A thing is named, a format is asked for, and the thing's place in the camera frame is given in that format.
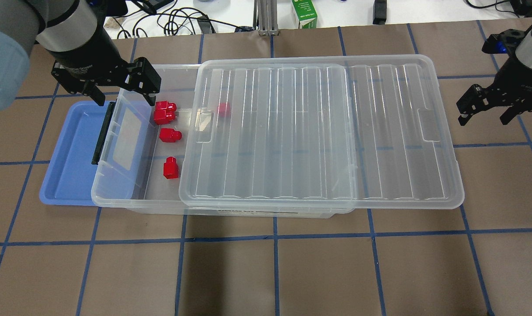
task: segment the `bin handle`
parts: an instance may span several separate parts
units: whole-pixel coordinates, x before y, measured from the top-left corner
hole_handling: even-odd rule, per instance
[[[92,156],[93,165],[98,164],[100,156],[102,155],[104,141],[106,140],[106,134],[108,134],[108,129],[110,128],[110,120],[112,120],[112,114],[114,114],[115,106],[116,102],[110,102],[108,104],[108,109],[106,110],[106,115],[104,116],[104,122],[100,128],[100,134],[98,135],[98,141],[96,142],[96,148],[94,149],[94,155]]]

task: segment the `label on bin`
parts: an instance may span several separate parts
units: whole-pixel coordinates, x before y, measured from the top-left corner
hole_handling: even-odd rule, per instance
[[[139,118],[126,108],[124,118],[121,121],[120,133],[114,150],[113,159],[123,168],[130,170],[135,153],[135,145],[141,130],[141,121]]]

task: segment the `blue tray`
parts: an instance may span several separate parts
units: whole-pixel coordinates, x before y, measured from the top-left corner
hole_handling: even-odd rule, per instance
[[[69,109],[39,191],[44,204],[95,206],[91,188],[97,166],[91,161],[107,104],[81,101]]]

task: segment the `green carton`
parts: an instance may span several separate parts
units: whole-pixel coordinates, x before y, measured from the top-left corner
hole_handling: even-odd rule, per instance
[[[315,29],[318,15],[312,0],[292,0],[293,12],[300,29]]]

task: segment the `robotic arm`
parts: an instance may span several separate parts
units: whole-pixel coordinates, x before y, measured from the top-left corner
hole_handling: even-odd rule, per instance
[[[500,116],[504,125],[518,114],[532,112],[532,26],[526,31],[509,29],[490,35],[482,52],[508,54],[510,57],[489,87],[473,84],[457,101],[461,126],[466,125],[474,114],[496,106],[507,107]]]
[[[56,60],[51,74],[69,93],[102,106],[98,86],[119,86],[155,104],[161,78],[147,58],[124,61],[85,0],[0,1],[0,110],[13,102],[37,40]]]

